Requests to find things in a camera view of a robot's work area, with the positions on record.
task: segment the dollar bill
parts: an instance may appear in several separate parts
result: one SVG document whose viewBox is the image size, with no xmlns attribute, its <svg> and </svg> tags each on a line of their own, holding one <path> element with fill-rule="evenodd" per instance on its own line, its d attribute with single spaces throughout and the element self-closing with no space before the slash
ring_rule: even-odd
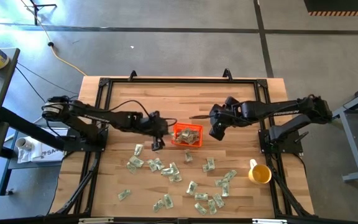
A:
<svg viewBox="0 0 358 224">
<path fill-rule="evenodd" d="M 237 174 L 237 171 L 230 170 L 227 174 L 224 175 L 224 178 L 228 181 L 234 178 L 234 176 Z"/>
<path fill-rule="evenodd" d="M 152 170 L 152 172 L 157 170 L 157 165 L 155 165 L 154 160 L 149 159 L 147 163 L 149 164 L 150 170 Z"/>
<path fill-rule="evenodd" d="M 212 157 L 206 158 L 206 161 L 207 161 L 208 167 L 209 167 L 211 170 L 215 169 L 215 161 L 214 161 L 214 158 L 212 158 Z"/>
<path fill-rule="evenodd" d="M 194 200 L 208 200 L 208 194 L 207 193 L 195 193 Z"/>
<path fill-rule="evenodd" d="M 172 182 L 179 182 L 181 181 L 181 175 L 180 174 L 177 174 L 177 175 L 173 175 L 173 176 L 170 176 L 168 177 L 169 178 L 169 181 L 172 183 Z"/>
<path fill-rule="evenodd" d="M 129 170 L 129 172 L 131 172 L 132 174 L 136 173 L 136 166 L 134 166 L 133 164 L 131 164 L 131 162 L 127 163 L 127 168 Z"/>
<path fill-rule="evenodd" d="M 143 148 L 144 148 L 144 145 L 142 145 L 142 144 L 136 144 L 134 155 L 135 155 L 135 156 L 139 156 L 140 153 L 142 152 Z"/>
<path fill-rule="evenodd" d="M 210 168 L 209 166 L 208 166 L 208 164 L 204 164 L 203 165 L 203 172 L 208 172 L 208 171 L 211 171 L 211 170 L 213 170 L 214 168 Z"/>
<path fill-rule="evenodd" d="M 215 207 L 215 202 L 214 200 L 208 200 L 208 207 L 209 207 L 209 213 L 211 215 L 216 213 L 216 207 Z"/>
<path fill-rule="evenodd" d="M 129 159 L 129 162 L 131 162 L 134 166 L 136 166 L 137 168 L 141 168 L 144 161 L 141 160 L 141 159 L 138 159 L 136 156 L 132 156 L 130 159 Z"/>
<path fill-rule="evenodd" d="M 229 183 L 224 182 L 222 183 L 222 197 L 229 196 Z"/>
<path fill-rule="evenodd" d="M 161 199 L 158 200 L 158 202 L 153 205 L 153 212 L 158 212 L 163 206 L 164 202 Z"/>
<path fill-rule="evenodd" d="M 154 159 L 154 163 L 157 166 L 158 170 L 162 170 L 162 168 L 164 168 L 165 166 L 162 164 L 160 158 L 156 158 Z"/>
<path fill-rule="evenodd" d="M 222 187 L 222 184 L 223 184 L 224 182 L 228 182 L 228 180 L 225 179 L 225 178 L 219 179 L 219 180 L 215 180 L 215 186 L 217 186 L 217 187 Z"/>
<path fill-rule="evenodd" d="M 165 168 L 161 170 L 161 175 L 172 175 L 173 169 L 172 168 Z"/>
<path fill-rule="evenodd" d="M 185 161 L 186 162 L 193 161 L 193 156 L 191 156 L 189 149 L 185 150 Z"/>
<path fill-rule="evenodd" d="M 164 195 L 164 204 L 167 209 L 173 208 L 173 201 L 171 195 L 169 194 Z"/>
<path fill-rule="evenodd" d="M 212 198 L 214 198 L 215 202 L 216 202 L 216 205 L 221 208 L 224 206 L 224 202 L 222 200 L 222 197 L 219 195 L 219 194 L 214 194 L 212 196 Z"/>
<path fill-rule="evenodd" d="M 194 181 L 190 181 L 190 184 L 189 184 L 189 188 L 187 189 L 186 193 L 190 194 L 190 195 L 193 195 L 194 194 L 194 191 L 196 190 L 197 188 L 197 185 L 196 182 Z"/>
<path fill-rule="evenodd" d="M 178 169 L 177 165 L 174 162 L 170 163 L 169 167 L 171 167 L 173 169 L 173 175 L 179 174 L 179 169 Z"/>
<path fill-rule="evenodd" d="M 131 190 L 125 189 L 123 192 L 118 194 L 118 200 L 120 201 L 124 200 L 126 197 L 130 196 L 131 193 L 132 193 Z"/>
<path fill-rule="evenodd" d="M 195 208 L 197 209 L 197 211 L 198 211 L 200 214 L 202 214 L 202 215 L 205 215 L 206 212 L 207 212 L 207 210 L 206 210 L 204 207 L 202 207 L 202 206 L 200 205 L 200 203 L 195 204 L 194 207 L 195 207 Z"/>
</svg>

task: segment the concrete floor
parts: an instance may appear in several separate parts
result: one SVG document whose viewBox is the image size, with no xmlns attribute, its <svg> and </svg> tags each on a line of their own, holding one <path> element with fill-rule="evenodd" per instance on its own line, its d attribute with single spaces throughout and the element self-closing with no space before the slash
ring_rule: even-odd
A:
<svg viewBox="0 0 358 224">
<path fill-rule="evenodd" d="M 45 24 L 81 27 L 191 27 L 257 29 L 253 0 L 65 0 L 44 8 Z M 309 17 L 302 0 L 260 0 L 266 29 L 358 30 L 358 17 Z M 0 22 L 32 24 L 20 1 L 0 0 Z M 19 62 L 39 75 L 78 92 L 82 75 L 59 62 L 40 31 L 0 27 L 0 47 L 21 49 Z M 59 55 L 88 75 L 266 77 L 259 34 L 49 32 Z M 290 98 L 321 95 L 332 110 L 358 90 L 358 35 L 267 35 L 275 77 L 285 79 Z M 67 94 L 22 70 L 44 97 Z M 42 102 L 25 80 L 14 75 L 4 106 L 33 121 Z M 341 125 L 310 125 L 304 138 L 304 161 L 313 206 L 324 218 L 358 221 L 358 181 L 341 176 L 356 171 Z M 4 161 L 0 161 L 1 170 Z M 18 194 L 0 197 L 0 218 L 44 215 L 55 191 L 58 169 L 12 173 L 8 188 Z"/>
</svg>

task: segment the yellow cable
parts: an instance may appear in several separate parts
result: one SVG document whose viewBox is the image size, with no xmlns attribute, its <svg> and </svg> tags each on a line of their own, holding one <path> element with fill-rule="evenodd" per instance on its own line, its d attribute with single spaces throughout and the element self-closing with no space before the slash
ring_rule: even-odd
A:
<svg viewBox="0 0 358 224">
<path fill-rule="evenodd" d="M 34 16 L 34 18 L 35 18 L 35 19 L 38 21 L 38 23 L 41 25 L 42 29 L 45 31 L 45 34 L 46 34 L 47 37 L 48 37 L 49 42 L 52 42 L 52 41 L 50 40 L 50 37 L 49 37 L 49 35 L 48 35 L 47 30 L 45 30 L 45 27 L 42 25 L 41 21 L 37 18 L 37 16 L 35 16 L 35 14 L 31 11 L 31 9 L 30 9 L 28 6 L 24 3 L 23 0 L 20 0 L 20 1 L 23 2 L 23 5 L 31 12 L 31 14 Z M 60 57 L 56 54 L 55 49 L 53 48 L 53 46 L 50 46 L 50 49 L 52 50 L 53 55 L 54 55 L 57 59 L 59 59 L 61 62 L 63 62 L 63 63 L 65 63 L 65 64 L 67 64 L 67 65 L 69 65 L 69 66 L 75 68 L 77 71 L 79 71 L 80 73 L 82 73 L 84 76 L 88 76 L 85 72 L 81 71 L 77 66 L 72 65 L 72 64 L 66 62 L 65 60 L 63 60 L 62 58 L 60 58 Z"/>
</svg>

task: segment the desk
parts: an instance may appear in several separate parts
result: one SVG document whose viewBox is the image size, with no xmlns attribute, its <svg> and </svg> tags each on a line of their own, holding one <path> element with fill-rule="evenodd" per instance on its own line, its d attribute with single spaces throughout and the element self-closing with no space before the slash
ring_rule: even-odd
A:
<svg viewBox="0 0 358 224">
<path fill-rule="evenodd" d="M 79 97 L 82 102 L 94 105 L 99 79 L 84 77 Z M 267 82 L 272 102 L 287 100 L 283 79 L 271 78 Z M 198 183 L 197 192 L 221 194 L 222 190 L 214 186 L 214 180 L 222 178 L 231 169 L 235 169 L 238 174 L 230 183 L 230 196 L 224 198 L 226 205 L 218 209 L 217 214 L 205 217 L 274 217 L 269 185 L 255 185 L 247 178 L 250 159 L 265 164 L 264 155 L 259 152 L 259 124 L 246 128 L 227 128 L 223 141 L 217 141 L 208 135 L 211 125 L 207 119 L 188 119 L 189 116 L 208 114 L 213 104 L 223 104 L 227 96 L 233 96 L 239 101 L 255 100 L 254 87 L 235 83 L 115 83 L 110 108 L 126 100 L 138 100 L 149 112 L 159 110 L 162 117 L 177 118 L 181 123 L 202 124 L 203 146 L 191 149 L 193 162 L 185 164 L 182 150 L 185 148 L 172 145 L 169 136 L 164 138 L 167 144 L 164 149 L 152 152 L 151 137 L 109 128 L 109 139 L 98 170 L 92 217 L 203 217 L 194 208 L 194 196 L 185 193 L 190 181 Z M 128 103 L 120 110 L 141 111 L 141 108 L 137 104 Z M 275 121 L 276 124 L 283 124 L 289 119 L 289 116 L 282 116 L 276 117 Z M 138 169 L 136 175 L 129 173 L 125 164 L 133 155 L 136 144 L 145 145 L 140 155 L 144 161 L 159 157 L 166 166 L 175 162 L 183 181 L 171 184 L 167 177 L 162 177 L 158 172 L 151 173 L 148 166 Z M 215 158 L 216 169 L 204 173 L 201 165 L 206 163 L 207 157 Z M 302 206 L 313 213 L 302 163 L 293 155 L 283 154 L 282 157 L 288 188 Z M 75 152 L 63 161 L 51 212 L 61 208 L 76 189 L 83 158 L 84 153 Z M 117 194 L 124 189 L 131 189 L 132 195 L 120 202 Z M 153 204 L 167 193 L 172 196 L 174 207 L 154 213 Z M 82 207 L 88 198 L 87 194 L 85 189 Z M 279 190 L 278 199 L 283 210 L 282 193 Z"/>
</svg>

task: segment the orange basket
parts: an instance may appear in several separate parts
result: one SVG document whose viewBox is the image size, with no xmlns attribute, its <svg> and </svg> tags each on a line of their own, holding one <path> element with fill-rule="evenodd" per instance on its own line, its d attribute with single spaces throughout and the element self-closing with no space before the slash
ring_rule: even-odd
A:
<svg viewBox="0 0 358 224">
<path fill-rule="evenodd" d="M 173 139 L 171 140 L 172 144 L 176 144 L 179 146 L 190 146 L 190 147 L 201 147 L 203 144 L 203 126 L 198 124 L 183 124 L 183 123 L 176 123 L 173 126 L 173 136 L 176 137 L 178 132 L 183 129 L 189 128 L 192 131 L 198 131 L 200 140 L 194 142 L 194 144 L 188 144 L 187 142 L 176 143 Z"/>
</svg>

